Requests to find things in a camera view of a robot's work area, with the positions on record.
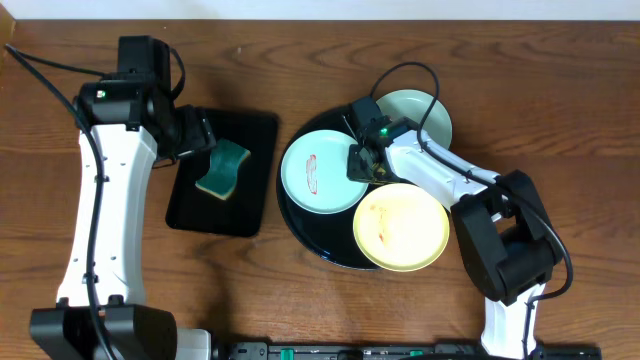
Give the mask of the green yellow sponge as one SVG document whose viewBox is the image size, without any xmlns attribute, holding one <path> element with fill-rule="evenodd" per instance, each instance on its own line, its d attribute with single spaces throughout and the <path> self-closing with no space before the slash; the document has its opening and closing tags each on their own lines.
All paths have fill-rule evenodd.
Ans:
<svg viewBox="0 0 640 360">
<path fill-rule="evenodd" d="M 220 200 L 227 200 L 235 191 L 238 173 L 251 152 L 227 139 L 221 139 L 209 156 L 209 169 L 195 186 Z"/>
</svg>

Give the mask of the light blue plate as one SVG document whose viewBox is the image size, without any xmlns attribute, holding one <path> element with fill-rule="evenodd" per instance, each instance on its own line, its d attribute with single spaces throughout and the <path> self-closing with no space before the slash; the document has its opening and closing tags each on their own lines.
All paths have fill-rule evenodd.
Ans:
<svg viewBox="0 0 640 360">
<path fill-rule="evenodd" d="M 366 183 L 347 177 L 349 148 L 357 142 L 335 130 L 316 130 L 296 139 L 280 166 L 281 183 L 288 197 L 314 214 L 345 211 L 366 193 Z"/>
</svg>

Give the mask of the yellow plate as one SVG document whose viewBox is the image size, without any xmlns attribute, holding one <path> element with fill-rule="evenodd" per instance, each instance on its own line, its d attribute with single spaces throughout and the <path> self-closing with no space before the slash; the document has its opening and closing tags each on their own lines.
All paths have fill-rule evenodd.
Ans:
<svg viewBox="0 0 640 360">
<path fill-rule="evenodd" d="M 366 195 L 353 219 L 355 242 L 375 265 L 420 270 L 444 252 L 450 225 L 444 207 L 416 185 L 391 184 Z"/>
</svg>

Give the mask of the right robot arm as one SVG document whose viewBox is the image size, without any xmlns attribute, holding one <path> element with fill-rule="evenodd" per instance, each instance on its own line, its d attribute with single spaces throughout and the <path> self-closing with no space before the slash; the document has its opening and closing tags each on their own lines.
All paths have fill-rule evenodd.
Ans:
<svg viewBox="0 0 640 360">
<path fill-rule="evenodd" d="M 573 279 L 544 290 L 554 267 L 571 259 L 528 175 L 477 167 L 424 130 L 383 128 L 350 146 L 347 176 L 380 190 L 418 188 L 447 210 L 465 270 L 485 298 L 483 349 L 506 359 L 533 355 L 538 303 L 563 295 Z"/>
</svg>

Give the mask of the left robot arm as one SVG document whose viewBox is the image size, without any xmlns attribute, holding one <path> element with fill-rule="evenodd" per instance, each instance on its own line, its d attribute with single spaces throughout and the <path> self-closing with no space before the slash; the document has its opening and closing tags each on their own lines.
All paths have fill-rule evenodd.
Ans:
<svg viewBox="0 0 640 360">
<path fill-rule="evenodd" d="M 30 335 L 52 359 L 211 359 L 203 329 L 177 326 L 146 306 L 141 265 L 152 167 L 210 150 L 204 112 L 175 107 L 180 89 L 161 81 L 86 83 L 80 115 L 82 172 L 74 242 L 56 304 L 35 309 Z"/>
</svg>

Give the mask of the black round tray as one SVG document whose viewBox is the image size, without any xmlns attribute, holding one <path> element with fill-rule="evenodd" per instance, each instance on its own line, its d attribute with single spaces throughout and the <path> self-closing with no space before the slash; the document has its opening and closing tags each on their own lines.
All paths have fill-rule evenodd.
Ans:
<svg viewBox="0 0 640 360">
<path fill-rule="evenodd" d="M 350 105 L 338 106 L 316 115 L 293 135 L 283 153 L 298 138 L 316 130 L 334 130 L 353 136 L 350 115 Z M 281 155 L 279 173 L 283 162 L 284 155 Z M 353 235 L 353 217 L 359 201 L 349 209 L 335 214 L 315 214 L 297 205 L 286 194 L 279 173 L 275 185 L 279 210 L 291 233 L 307 250 L 337 266 L 364 271 L 380 269 L 361 252 Z"/>
</svg>

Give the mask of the black rectangular tray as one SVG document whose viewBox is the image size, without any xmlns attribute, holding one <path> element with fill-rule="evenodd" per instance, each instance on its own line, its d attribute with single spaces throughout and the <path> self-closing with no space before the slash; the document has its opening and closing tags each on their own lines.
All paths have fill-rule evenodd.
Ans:
<svg viewBox="0 0 640 360">
<path fill-rule="evenodd" d="M 165 222 L 176 230 L 251 237 L 261 225 L 279 118 L 215 109 L 198 115 L 216 145 L 179 163 Z"/>
</svg>

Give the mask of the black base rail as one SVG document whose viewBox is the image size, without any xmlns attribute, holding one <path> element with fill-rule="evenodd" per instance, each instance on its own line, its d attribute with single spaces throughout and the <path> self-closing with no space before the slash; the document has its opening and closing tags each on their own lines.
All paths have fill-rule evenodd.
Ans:
<svg viewBox="0 0 640 360">
<path fill-rule="evenodd" d="M 529 359 L 602 360 L 597 347 L 545 347 L 538 345 Z M 270 345 L 264 342 L 239 342 L 222 350 L 224 360 L 398 360 L 398 359 L 495 359 L 476 344 L 435 344 L 431 346 L 341 346 Z"/>
</svg>

